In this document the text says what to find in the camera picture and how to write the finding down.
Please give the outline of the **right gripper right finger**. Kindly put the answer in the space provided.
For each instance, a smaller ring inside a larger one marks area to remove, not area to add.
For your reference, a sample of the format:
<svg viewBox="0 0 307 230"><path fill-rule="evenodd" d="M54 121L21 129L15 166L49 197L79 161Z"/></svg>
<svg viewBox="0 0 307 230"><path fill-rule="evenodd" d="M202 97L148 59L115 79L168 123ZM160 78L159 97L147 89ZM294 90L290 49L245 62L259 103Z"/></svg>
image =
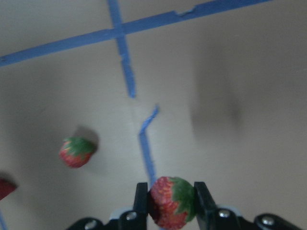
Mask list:
<svg viewBox="0 0 307 230"><path fill-rule="evenodd" d="M298 226L271 213L250 222L237 209L215 203L204 182L195 182L196 217L201 230L298 230Z"/></svg>

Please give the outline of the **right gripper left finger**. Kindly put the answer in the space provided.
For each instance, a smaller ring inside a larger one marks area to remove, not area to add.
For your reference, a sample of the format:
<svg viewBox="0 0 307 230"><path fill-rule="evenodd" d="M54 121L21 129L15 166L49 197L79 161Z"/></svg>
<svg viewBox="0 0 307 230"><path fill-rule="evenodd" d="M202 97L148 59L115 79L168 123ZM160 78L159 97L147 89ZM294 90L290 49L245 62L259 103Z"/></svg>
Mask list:
<svg viewBox="0 0 307 230"><path fill-rule="evenodd" d="M145 230L147 229L147 183L138 183L131 210L122 212L119 218L112 218L108 223L87 217L82 218L71 226L69 230Z"/></svg>

